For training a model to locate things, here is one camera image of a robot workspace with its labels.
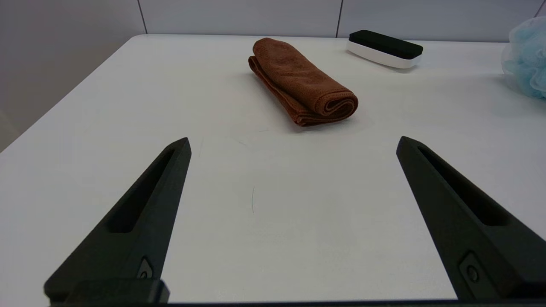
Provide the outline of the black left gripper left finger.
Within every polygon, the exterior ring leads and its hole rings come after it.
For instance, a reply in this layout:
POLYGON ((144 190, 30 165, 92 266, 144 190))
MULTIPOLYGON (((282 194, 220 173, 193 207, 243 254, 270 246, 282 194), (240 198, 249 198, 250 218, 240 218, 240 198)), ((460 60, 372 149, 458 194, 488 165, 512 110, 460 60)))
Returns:
POLYGON ((167 302, 161 279, 192 151, 168 145, 44 284, 50 302, 167 302))

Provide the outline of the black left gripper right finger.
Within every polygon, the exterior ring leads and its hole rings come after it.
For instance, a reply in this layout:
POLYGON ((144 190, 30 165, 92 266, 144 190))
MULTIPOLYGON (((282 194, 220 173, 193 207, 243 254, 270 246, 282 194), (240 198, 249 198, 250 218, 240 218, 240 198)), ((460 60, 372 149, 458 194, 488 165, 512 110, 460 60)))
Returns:
POLYGON ((546 243, 422 142, 396 155, 461 301, 545 301, 546 243))

